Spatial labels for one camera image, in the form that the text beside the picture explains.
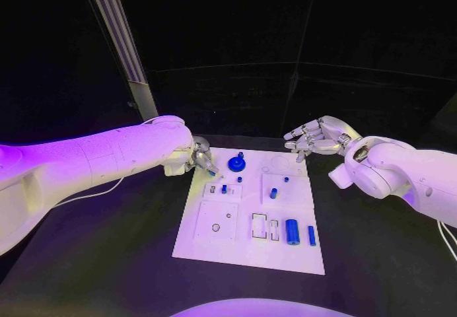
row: robotic arm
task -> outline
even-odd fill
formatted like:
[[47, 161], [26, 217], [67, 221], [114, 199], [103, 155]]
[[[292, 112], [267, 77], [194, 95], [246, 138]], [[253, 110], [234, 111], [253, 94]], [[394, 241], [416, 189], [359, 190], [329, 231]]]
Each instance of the robotic arm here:
[[457, 227], [457, 155], [416, 150], [387, 137], [362, 138], [338, 118], [325, 116], [289, 134], [286, 147], [299, 153], [297, 162], [312, 152], [341, 154], [345, 163], [329, 173], [339, 186], [354, 183], [372, 197], [400, 196], [411, 207]]
[[71, 140], [0, 145], [0, 255], [62, 199], [160, 164], [168, 176], [194, 166], [218, 173], [208, 141], [175, 116]]

